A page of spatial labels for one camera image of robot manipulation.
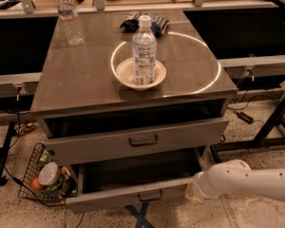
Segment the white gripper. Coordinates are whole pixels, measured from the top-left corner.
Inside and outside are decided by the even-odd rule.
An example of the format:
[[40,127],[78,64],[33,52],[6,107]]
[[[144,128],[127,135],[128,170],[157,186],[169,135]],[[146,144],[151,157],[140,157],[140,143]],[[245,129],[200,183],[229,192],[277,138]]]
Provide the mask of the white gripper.
[[211,200],[214,197],[214,189],[211,186],[205,172],[198,172],[185,188],[185,197],[188,200]]

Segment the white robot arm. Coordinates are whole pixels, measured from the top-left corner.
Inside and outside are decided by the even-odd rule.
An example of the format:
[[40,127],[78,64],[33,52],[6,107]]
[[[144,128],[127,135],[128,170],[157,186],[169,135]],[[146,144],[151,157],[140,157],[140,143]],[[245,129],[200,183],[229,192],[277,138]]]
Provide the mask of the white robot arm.
[[285,202],[285,168],[253,170],[242,160],[218,163],[194,175],[185,197],[205,201],[241,192]]

